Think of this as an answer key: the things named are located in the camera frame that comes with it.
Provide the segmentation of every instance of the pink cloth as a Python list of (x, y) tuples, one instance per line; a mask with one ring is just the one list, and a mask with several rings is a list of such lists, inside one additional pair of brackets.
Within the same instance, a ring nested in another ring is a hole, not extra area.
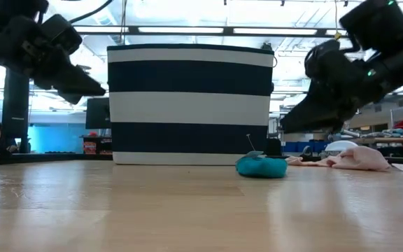
[(329, 156), (317, 162), (302, 162), (302, 157), (287, 157), (289, 165), (332, 167), (337, 169), (358, 169), (370, 171), (385, 171), (390, 164), (378, 150), (365, 146), (349, 148), (337, 156)]

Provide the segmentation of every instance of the striped fabric bin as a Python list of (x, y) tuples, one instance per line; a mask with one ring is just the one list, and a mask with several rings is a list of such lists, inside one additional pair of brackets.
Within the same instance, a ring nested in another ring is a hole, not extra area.
[(233, 165), (264, 150), (273, 52), (199, 44), (108, 47), (113, 159)]

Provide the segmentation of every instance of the computer screen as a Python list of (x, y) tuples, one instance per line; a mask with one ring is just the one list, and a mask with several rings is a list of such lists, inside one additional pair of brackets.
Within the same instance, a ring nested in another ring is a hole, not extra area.
[(111, 128), (110, 102), (108, 98), (88, 99), (85, 128), (89, 130)]

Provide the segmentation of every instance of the table surface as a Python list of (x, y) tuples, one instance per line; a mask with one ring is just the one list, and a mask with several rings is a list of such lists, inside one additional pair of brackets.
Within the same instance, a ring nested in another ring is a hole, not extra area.
[(8, 164), (0, 251), (403, 251), (403, 172)]

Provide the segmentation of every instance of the ceiling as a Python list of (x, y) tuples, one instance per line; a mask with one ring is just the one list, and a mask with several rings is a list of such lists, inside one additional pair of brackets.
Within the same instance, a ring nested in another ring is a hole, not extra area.
[[(104, 0), (61, 1), (49, 0), (50, 7), (45, 19), (59, 13), (66, 19), (78, 17), (102, 5)], [(343, 1), (305, 1), (286, 0), (128, 0), (126, 25), (131, 26), (240, 26), (240, 27), (296, 27), (335, 29), (336, 20), (362, 1), (349, 1), (344, 7)], [(120, 25), (122, 19), (122, 0), (114, 0), (107, 8), (92, 17), (81, 20), (75, 25), (109, 26)], [(309, 80), (304, 75), (304, 57), (307, 52), (328, 40), (328, 38), (297, 38), (275, 36), (126, 36), (126, 44), (140, 43), (204, 43), (227, 46), (260, 48), (263, 43), (270, 43), (278, 60), (274, 68), (273, 82), (275, 91), (272, 95), (270, 111), (279, 111), (280, 105), (294, 105), (301, 101), (301, 94), (306, 92)], [(342, 47), (350, 47), (347, 39), (341, 39)], [(106, 47), (119, 45), (119, 36), (83, 35), (83, 44), (71, 56), (74, 64), (91, 67), (90, 75), (108, 89)], [(364, 52), (349, 54), (352, 58), (368, 57)], [(3, 93), (4, 68), (0, 67), (0, 100)], [(54, 92), (34, 90), (31, 107), (35, 110), (69, 109), (73, 112), (85, 110), (83, 99), (76, 106), (65, 102)]]

